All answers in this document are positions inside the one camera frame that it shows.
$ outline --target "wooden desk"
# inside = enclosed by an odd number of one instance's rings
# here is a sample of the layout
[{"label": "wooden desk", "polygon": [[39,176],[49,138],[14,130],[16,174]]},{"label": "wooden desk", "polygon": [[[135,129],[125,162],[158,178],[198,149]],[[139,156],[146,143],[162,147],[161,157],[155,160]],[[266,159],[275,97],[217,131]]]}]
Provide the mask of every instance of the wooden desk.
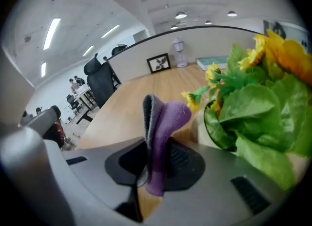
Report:
[{"label": "wooden desk", "polygon": [[91,88],[88,87],[88,89],[86,89],[85,91],[83,91],[81,94],[79,94],[75,99],[74,101],[76,102],[78,99],[80,99],[82,101],[82,103],[91,111],[92,108],[90,108],[87,103],[82,99],[82,96],[84,95],[84,97],[90,102],[90,104],[93,106],[93,103],[92,101],[88,98],[88,96],[86,95],[88,91],[90,91]]},{"label": "wooden desk", "polygon": [[[84,133],[78,147],[88,149],[144,136],[142,102],[147,94],[155,94],[163,102],[182,101],[182,91],[193,92],[207,85],[205,73],[190,65],[173,68],[152,75],[145,75],[123,83],[97,113]],[[191,120],[179,131],[175,138],[191,138]]]}]

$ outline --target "yellow flower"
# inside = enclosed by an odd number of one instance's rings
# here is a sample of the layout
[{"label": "yellow flower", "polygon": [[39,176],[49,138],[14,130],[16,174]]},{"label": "yellow flower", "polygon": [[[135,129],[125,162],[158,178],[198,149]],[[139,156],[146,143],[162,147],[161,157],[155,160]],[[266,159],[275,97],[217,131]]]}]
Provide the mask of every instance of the yellow flower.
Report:
[{"label": "yellow flower", "polygon": [[192,112],[199,109],[199,105],[195,103],[195,100],[190,97],[190,92],[181,93],[184,98],[187,98],[187,106],[191,109]]},{"label": "yellow flower", "polygon": [[209,86],[211,88],[214,88],[216,87],[215,84],[211,83],[210,80],[213,80],[214,79],[214,72],[220,74],[221,73],[221,70],[219,68],[219,66],[216,64],[216,63],[213,63],[212,66],[209,66],[208,67],[208,70],[206,71],[206,80],[209,82]]},{"label": "yellow flower", "polygon": [[214,110],[216,115],[219,117],[221,113],[221,107],[222,107],[222,99],[217,99],[210,106],[210,109]]},{"label": "yellow flower", "polygon": [[265,53],[265,39],[261,35],[255,36],[255,49],[247,49],[247,57],[239,61],[240,70],[246,70],[252,66],[256,66]]},{"label": "yellow flower", "polygon": [[269,61],[276,62],[312,86],[312,55],[306,54],[304,47],[295,40],[284,40],[270,30],[268,30],[268,35],[269,37],[263,36],[263,38]]}]

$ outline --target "black office chair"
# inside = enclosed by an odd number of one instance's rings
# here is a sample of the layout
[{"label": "black office chair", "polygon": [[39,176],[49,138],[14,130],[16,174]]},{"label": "black office chair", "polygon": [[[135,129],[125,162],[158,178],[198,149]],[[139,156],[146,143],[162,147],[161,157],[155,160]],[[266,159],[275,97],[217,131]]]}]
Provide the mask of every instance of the black office chair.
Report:
[{"label": "black office chair", "polygon": [[75,114],[79,113],[79,110],[82,108],[78,101],[75,101],[75,97],[72,95],[67,96],[67,102],[71,105],[71,110],[76,110]]},{"label": "black office chair", "polygon": [[118,46],[118,47],[113,48],[112,56],[114,56],[115,54],[117,54],[121,50],[124,50],[126,47],[127,47],[127,45],[122,45],[122,46]]},{"label": "black office chair", "polygon": [[108,62],[102,65],[97,60],[97,54],[84,66],[87,82],[94,95],[98,107],[102,107],[114,93],[113,70]]}]

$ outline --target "picture frame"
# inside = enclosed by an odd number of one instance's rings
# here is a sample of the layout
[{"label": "picture frame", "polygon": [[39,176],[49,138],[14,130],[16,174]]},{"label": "picture frame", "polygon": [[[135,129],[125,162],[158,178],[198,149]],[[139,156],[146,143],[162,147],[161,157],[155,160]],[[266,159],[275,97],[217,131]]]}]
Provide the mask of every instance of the picture frame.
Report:
[{"label": "picture frame", "polygon": [[170,69],[170,61],[167,53],[154,56],[146,60],[152,74]]}]

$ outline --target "white wall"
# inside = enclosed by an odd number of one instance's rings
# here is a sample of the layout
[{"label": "white wall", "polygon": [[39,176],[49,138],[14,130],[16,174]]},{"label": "white wall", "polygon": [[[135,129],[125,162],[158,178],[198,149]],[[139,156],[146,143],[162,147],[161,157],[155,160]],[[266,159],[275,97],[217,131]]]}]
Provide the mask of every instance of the white wall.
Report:
[{"label": "white wall", "polygon": [[232,44],[238,43],[244,49],[254,48],[254,33],[231,28],[193,28],[175,31],[136,45],[110,60],[121,82],[150,74],[146,59],[168,53],[175,65],[176,55],[172,42],[175,38],[184,41],[184,53],[188,62],[197,57],[226,56]]},{"label": "white wall", "polygon": [[221,26],[230,26],[242,29],[248,29],[258,33],[264,33],[263,31],[263,20],[260,18],[243,18],[243,19],[234,19],[225,22],[219,22],[215,25]]},{"label": "white wall", "polygon": [[0,123],[17,125],[34,87],[21,74],[8,52],[0,46]]},{"label": "white wall", "polygon": [[92,52],[91,58],[94,57],[95,53],[98,53],[98,60],[99,62],[103,63],[103,57],[106,56],[107,58],[112,56],[112,49],[118,46],[119,44],[127,44],[128,46],[132,45],[135,43],[135,40],[133,38],[133,34],[141,31],[144,29],[143,25],[138,24],[137,26],[134,26],[132,28],[129,28],[122,33],[119,33],[116,37],[114,37],[112,40],[109,42],[105,43],[101,48],[98,50]]},{"label": "white wall", "polygon": [[26,107],[27,112],[36,115],[37,107],[42,107],[44,110],[53,105],[57,105],[63,115],[61,119],[65,121],[66,118],[64,118],[64,115],[67,114],[65,107],[69,106],[66,97],[69,94],[73,94],[69,79],[74,79],[74,76],[77,75],[86,81],[87,76],[83,72],[84,65],[85,63],[76,66],[36,88],[34,95]]},{"label": "white wall", "polygon": [[147,38],[146,31],[142,30],[142,31],[134,34],[133,38],[134,38],[135,42],[139,42],[139,41],[146,39]]}]

